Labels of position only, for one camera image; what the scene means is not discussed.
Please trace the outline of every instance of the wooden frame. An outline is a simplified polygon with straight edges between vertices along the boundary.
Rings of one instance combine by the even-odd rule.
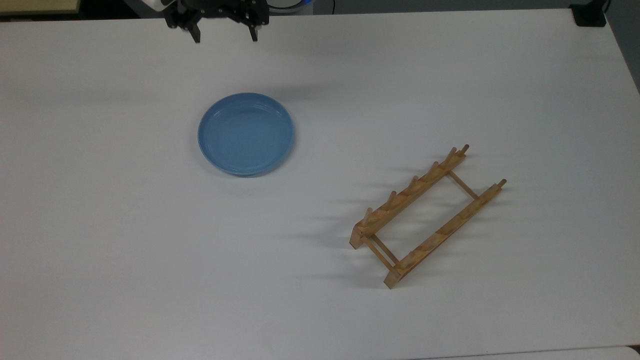
[[[349,243],[354,249],[359,248],[363,243],[373,251],[373,253],[389,269],[389,274],[385,278],[385,284],[392,289],[403,277],[413,270],[422,260],[433,252],[441,243],[455,233],[467,220],[474,216],[480,209],[490,202],[502,190],[506,180],[501,180],[498,184],[493,184],[481,195],[471,190],[454,172],[453,169],[465,159],[465,152],[469,145],[465,145],[462,150],[457,151],[454,147],[447,155],[446,159],[433,166],[418,178],[414,176],[409,186],[400,193],[391,192],[387,202],[378,209],[367,209],[364,218],[353,227]],[[424,192],[430,189],[435,183],[446,175],[451,176],[460,187],[463,188],[473,201],[467,205],[456,216],[444,224],[438,231],[424,240],[415,250],[409,252],[402,260],[398,260],[391,251],[376,236],[376,233],[395,218],[402,210],[418,199]],[[384,252],[388,259],[378,250]]]

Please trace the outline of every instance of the blue plate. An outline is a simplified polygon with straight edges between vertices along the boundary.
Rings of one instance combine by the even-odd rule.
[[[209,108],[198,128],[202,154],[220,170],[250,176],[275,168],[293,144],[293,123],[272,98],[228,96]]]

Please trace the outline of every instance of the wooden peg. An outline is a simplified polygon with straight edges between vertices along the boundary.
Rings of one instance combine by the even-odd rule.
[[[362,226],[367,227],[371,223],[371,214],[373,213],[372,208],[367,208],[367,212],[364,214],[364,219],[362,219]]]
[[[447,157],[444,159],[442,163],[448,163],[449,160],[451,160],[451,158],[453,158],[453,156],[456,154],[456,151],[457,151],[456,147],[455,146],[452,147],[451,151],[449,151],[449,155],[447,155]]]
[[[387,202],[384,205],[384,210],[389,211],[391,210],[391,208],[394,207],[394,200],[396,199],[396,192],[391,192],[391,194],[389,194],[389,199],[387,199]]]
[[[418,185],[419,178],[414,176],[409,183],[409,186],[406,187],[407,194],[412,194],[415,191],[416,185]]]

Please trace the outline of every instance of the white table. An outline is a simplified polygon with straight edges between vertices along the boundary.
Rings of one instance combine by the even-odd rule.
[[[640,340],[640,97],[569,10],[0,24],[0,348],[14,359],[408,359]],[[237,178],[204,111],[280,101],[296,145]],[[393,290],[348,244],[452,146],[504,191]],[[438,183],[405,254],[469,201]]]

